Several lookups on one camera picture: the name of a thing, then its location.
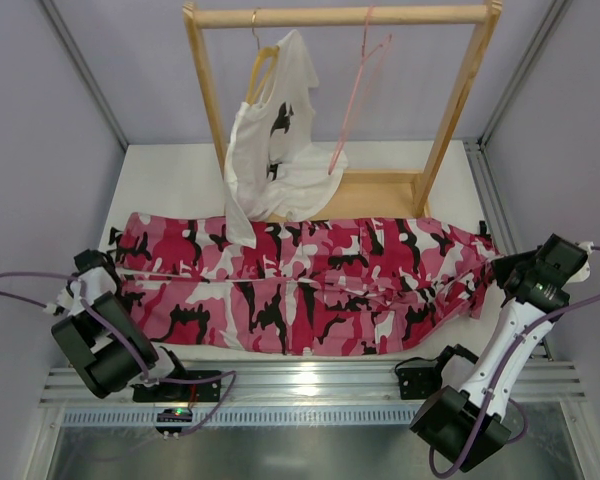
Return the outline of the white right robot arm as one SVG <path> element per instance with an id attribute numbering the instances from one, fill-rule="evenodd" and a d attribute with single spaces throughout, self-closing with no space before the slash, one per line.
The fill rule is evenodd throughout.
<path id="1" fill-rule="evenodd" d="M 494 260 L 491 268 L 504 294 L 494 332 L 476 361 L 452 354 L 441 369 L 441 387 L 418 410 L 410 429 L 429 455 L 450 462 L 439 479 L 466 473 L 515 436 L 503 420 L 512 390 L 533 350 L 568 310 L 569 283 L 590 275 L 590 242 L 557 235 L 537 249 Z"/>

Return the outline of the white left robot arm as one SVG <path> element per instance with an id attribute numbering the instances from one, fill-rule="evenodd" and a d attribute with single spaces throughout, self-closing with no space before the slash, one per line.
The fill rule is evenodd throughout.
<path id="1" fill-rule="evenodd" d="M 131 319 L 111 257 L 85 250 L 74 263 L 76 271 L 49 306 L 63 317 L 51 333 L 87 389 L 99 399 L 131 386 L 137 403 L 186 400 L 187 387 L 172 382 L 186 370 L 173 352 L 156 350 Z"/>

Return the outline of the pink camouflage trousers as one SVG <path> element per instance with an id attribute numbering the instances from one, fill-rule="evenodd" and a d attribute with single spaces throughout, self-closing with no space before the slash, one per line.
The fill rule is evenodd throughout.
<path id="1" fill-rule="evenodd" d="M 445 322 L 479 317 L 497 250 L 430 218 L 258 222 L 135 213 L 109 234 L 122 300 L 152 341 L 294 356 L 406 351 Z"/>

